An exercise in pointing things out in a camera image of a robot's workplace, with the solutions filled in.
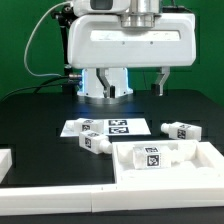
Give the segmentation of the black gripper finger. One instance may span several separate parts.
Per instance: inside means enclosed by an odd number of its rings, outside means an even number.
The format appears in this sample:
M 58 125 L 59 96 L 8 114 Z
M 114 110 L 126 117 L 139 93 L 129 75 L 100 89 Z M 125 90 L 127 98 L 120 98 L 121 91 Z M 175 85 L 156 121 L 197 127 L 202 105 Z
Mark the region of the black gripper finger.
M 151 91 L 154 96 L 163 95 L 163 87 L 169 75 L 170 75 L 169 67 L 160 68 L 156 81 L 151 85 Z
M 115 86 L 111 85 L 108 81 L 109 70 L 106 68 L 97 68 L 96 76 L 103 86 L 103 95 L 105 98 L 115 97 Z

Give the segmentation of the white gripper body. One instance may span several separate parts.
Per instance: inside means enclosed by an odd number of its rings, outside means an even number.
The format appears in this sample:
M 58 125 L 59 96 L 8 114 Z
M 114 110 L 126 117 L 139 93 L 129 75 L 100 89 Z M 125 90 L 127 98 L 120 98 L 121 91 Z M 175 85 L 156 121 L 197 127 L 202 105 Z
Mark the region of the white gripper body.
M 124 28 L 116 15 L 85 15 L 69 30 L 74 68 L 190 66 L 196 59 L 195 16 L 164 13 L 152 28 Z

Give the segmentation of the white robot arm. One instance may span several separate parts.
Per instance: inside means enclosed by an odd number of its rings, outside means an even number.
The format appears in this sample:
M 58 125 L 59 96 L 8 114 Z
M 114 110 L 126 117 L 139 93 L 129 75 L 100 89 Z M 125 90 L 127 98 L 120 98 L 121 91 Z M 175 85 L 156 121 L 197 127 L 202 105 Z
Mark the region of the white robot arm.
M 82 71 L 78 98 L 113 104 L 130 97 L 130 68 L 157 67 L 152 85 L 163 94 L 171 67 L 196 59 L 195 15 L 162 0 L 72 0 L 77 19 L 68 38 L 68 63 Z

